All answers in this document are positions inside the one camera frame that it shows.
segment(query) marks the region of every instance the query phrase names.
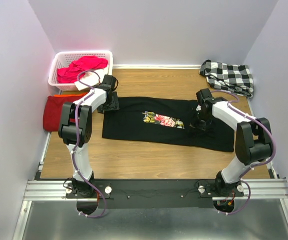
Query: pink cloth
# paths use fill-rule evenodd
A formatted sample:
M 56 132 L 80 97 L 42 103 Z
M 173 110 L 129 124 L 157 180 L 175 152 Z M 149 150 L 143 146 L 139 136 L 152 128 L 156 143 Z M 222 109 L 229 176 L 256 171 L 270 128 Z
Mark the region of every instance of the pink cloth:
M 77 75 L 85 70 L 104 69 L 108 61 L 96 56 L 83 56 L 73 61 L 68 67 L 57 69 L 57 81 L 60 84 L 73 84 L 77 81 Z

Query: gray floor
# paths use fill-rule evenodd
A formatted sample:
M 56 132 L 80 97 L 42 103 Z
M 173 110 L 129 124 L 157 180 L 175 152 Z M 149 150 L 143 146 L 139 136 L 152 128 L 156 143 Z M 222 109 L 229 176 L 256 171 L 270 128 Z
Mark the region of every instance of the gray floor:
M 34 202 L 25 240 L 288 240 L 277 199 L 251 200 L 230 216 L 214 209 L 115 209 L 100 219 L 78 216 L 75 202 Z

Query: wall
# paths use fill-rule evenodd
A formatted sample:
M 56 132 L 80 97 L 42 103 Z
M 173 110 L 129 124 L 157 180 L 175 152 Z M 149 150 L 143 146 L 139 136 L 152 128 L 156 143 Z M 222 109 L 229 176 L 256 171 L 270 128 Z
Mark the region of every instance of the wall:
M 240 64 L 277 0 L 29 0 L 56 52 L 111 50 L 115 64 Z
M 53 56 L 28 1 L 0 0 L 0 240 L 13 237 L 45 143 L 42 115 Z
M 288 0 L 279 0 L 245 63 L 255 81 L 251 106 L 270 120 L 277 141 L 273 165 L 288 181 Z

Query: red flower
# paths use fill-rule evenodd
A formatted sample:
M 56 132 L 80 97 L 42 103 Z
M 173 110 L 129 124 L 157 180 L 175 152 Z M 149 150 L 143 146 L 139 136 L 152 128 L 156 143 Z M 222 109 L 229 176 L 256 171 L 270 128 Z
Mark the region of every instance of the red flower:
M 163 115 L 156 114 L 155 117 L 154 117 L 154 119 L 155 119 L 156 121 L 162 121 L 162 120 L 169 119 L 169 117 L 168 117 L 168 116 L 163 116 Z
M 173 127 L 175 125 L 175 121 L 171 118 L 160 121 L 160 124 L 167 127 Z

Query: checkered cloth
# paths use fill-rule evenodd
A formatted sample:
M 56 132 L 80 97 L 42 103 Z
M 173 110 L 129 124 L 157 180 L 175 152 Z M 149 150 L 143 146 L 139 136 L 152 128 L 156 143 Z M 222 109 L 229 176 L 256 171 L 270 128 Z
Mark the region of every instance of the checkered cloth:
M 206 60 L 200 67 L 199 74 L 206 77 L 212 88 L 230 91 L 241 96 L 253 96 L 253 77 L 247 65 L 227 65 Z

